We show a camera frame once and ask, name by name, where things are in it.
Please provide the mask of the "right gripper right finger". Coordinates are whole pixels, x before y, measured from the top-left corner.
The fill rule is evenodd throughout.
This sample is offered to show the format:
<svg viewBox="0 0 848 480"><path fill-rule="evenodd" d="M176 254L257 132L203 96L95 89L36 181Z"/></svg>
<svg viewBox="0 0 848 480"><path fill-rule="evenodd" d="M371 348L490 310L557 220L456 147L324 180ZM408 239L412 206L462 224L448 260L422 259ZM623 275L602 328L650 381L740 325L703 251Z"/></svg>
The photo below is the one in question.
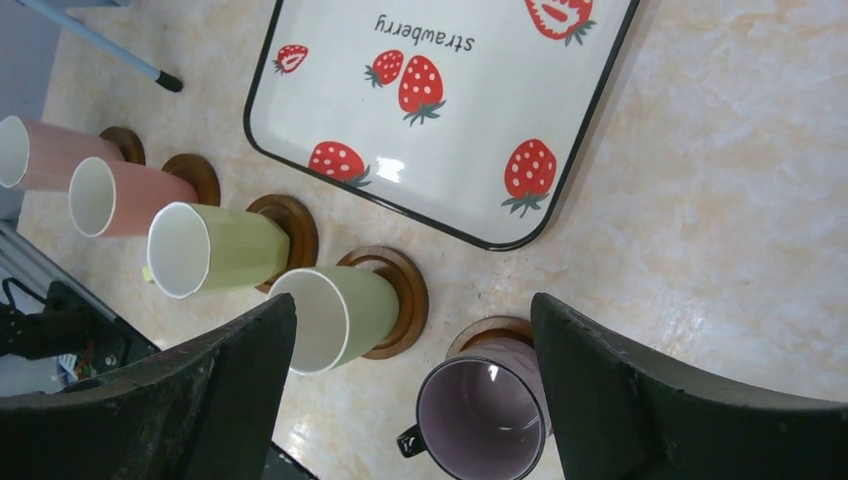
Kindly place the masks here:
<svg viewBox="0 0 848 480"><path fill-rule="evenodd" d="M699 369L547 293L535 350L569 479L843 479L847 406Z"/></svg>

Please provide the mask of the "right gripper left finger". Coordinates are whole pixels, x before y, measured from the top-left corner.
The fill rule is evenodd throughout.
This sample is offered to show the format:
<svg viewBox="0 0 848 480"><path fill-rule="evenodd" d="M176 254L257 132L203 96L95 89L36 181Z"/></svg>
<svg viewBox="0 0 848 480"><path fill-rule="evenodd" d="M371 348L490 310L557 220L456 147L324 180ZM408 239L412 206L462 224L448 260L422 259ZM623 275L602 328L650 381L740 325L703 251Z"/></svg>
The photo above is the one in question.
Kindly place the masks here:
<svg viewBox="0 0 848 480"><path fill-rule="evenodd" d="M52 394L1 401L5 479L258 479L293 356L294 299Z"/></svg>

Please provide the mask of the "purple mug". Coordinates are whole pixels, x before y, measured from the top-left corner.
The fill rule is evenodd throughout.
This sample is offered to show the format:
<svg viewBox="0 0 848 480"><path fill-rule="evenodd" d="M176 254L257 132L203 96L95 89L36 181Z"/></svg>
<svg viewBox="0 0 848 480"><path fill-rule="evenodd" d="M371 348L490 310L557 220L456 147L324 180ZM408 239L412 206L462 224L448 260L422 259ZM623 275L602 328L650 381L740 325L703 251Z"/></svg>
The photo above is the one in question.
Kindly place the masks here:
<svg viewBox="0 0 848 480"><path fill-rule="evenodd" d="M523 479L552 432L535 350L506 337L434 368L420 386L415 415L396 439L401 455L426 452L455 479Z"/></svg>

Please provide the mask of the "brown wooden coaster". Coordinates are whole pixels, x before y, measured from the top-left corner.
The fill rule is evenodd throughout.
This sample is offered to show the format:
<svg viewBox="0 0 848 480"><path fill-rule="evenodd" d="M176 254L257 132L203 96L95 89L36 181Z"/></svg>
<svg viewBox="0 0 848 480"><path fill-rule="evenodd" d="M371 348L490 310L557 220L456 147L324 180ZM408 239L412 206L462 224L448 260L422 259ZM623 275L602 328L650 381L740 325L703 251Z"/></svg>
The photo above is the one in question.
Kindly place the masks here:
<svg viewBox="0 0 848 480"><path fill-rule="evenodd" d="M319 253L318 230L313 216L302 202L290 195L268 194L253 201L246 211L268 217L289 237L286 268L256 285L258 291L267 293L288 270L316 265Z"/></svg>
<svg viewBox="0 0 848 480"><path fill-rule="evenodd" d="M357 247L338 262L372 271L387 280L398 296L399 312L391 331L362 355L368 360L385 360L410 349L421 337L429 315L425 279L410 257L388 246Z"/></svg>
<svg viewBox="0 0 848 480"><path fill-rule="evenodd" d="M171 157L162 171L190 184L203 205L220 206L221 190L217 174L209 161L198 154L182 153Z"/></svg>
<svg viewBox="0 0 848 480"><path fill-rule="evenodd" d="M137 165L146 164L143 144L131 129L111 126L101 131L99 137L114 144L126 162Z"/></svg>
<svg viewBox="0 0 848 480"><path fill-rule="evenodd" d="M533 329L527 319L495 315L475 321L452 341L445 359L450 359L472 346L498 338L510 338L534 347Z"/></svg>

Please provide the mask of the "yellow green mug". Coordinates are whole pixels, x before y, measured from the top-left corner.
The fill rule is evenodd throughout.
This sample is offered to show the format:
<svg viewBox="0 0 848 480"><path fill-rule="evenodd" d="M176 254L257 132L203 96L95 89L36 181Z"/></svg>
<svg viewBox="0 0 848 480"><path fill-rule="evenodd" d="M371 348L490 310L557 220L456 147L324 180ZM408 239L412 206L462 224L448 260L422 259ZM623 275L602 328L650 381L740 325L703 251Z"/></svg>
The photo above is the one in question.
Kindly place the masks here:
<svg viewBox="0 0 848 480"><path fill-rule="evenodd" d="M261 214L172 202L149 226L145 273L173 299L252 288L286 269L290 244Z"/></svg>

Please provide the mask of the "light green mug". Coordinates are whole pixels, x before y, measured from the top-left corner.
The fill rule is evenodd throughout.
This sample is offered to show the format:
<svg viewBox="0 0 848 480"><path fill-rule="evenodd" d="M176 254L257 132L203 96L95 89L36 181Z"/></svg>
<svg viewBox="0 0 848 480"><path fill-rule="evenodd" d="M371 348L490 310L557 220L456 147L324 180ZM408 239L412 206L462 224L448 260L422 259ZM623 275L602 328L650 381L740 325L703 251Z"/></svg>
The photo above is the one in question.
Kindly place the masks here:
<svg viewBox="0 0 848 480"><path fill-rule="evenodd" d="M349 266L298 268L281 275L267 297L288 294L296 335L290 371L314 376L376 347L400 313L395 288L375 272Z"/></svg>

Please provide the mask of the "salmon pink mug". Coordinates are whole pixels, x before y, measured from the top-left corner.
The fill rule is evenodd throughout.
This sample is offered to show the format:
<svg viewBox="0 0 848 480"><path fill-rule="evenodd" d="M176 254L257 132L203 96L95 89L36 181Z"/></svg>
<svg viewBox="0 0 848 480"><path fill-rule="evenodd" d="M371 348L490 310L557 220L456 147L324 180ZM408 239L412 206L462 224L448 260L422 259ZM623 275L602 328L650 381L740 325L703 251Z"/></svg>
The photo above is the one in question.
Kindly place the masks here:
<svg viewBox="0 0 848 480"><path fill-rule="evenodd" d="M72 174L71 221L82 235L144 236L155 215L172 202L195 202L187 181L147 166L88 157Z"/></svg>

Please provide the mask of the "pale pink mug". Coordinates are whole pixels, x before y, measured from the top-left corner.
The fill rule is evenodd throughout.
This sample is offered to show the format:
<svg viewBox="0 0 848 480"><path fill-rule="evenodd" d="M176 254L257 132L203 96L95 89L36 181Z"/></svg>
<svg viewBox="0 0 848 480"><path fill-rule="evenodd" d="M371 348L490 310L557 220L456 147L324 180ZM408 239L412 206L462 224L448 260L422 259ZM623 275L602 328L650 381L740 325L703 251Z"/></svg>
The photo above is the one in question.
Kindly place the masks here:
<svg viewBox="0 0 848 480"><path fill-rule="evenodd" d="M65 192L77 166L89 157L123 162L112 142L41 121L9 115L1 120L1 185Z"/></svg>

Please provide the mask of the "strawberry enamel tray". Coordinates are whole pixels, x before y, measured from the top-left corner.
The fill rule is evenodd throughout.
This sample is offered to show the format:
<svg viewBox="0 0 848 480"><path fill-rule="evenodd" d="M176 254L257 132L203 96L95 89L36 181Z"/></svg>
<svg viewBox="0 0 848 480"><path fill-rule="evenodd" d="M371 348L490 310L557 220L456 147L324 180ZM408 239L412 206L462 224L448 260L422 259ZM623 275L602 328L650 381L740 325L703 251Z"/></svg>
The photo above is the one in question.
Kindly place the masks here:
<svg viewBox="0 0 848 480"><path fill-rule="evenodd" d="M243 116L290 168L490 251L553 216L634 1L278 1Z"/></svg>

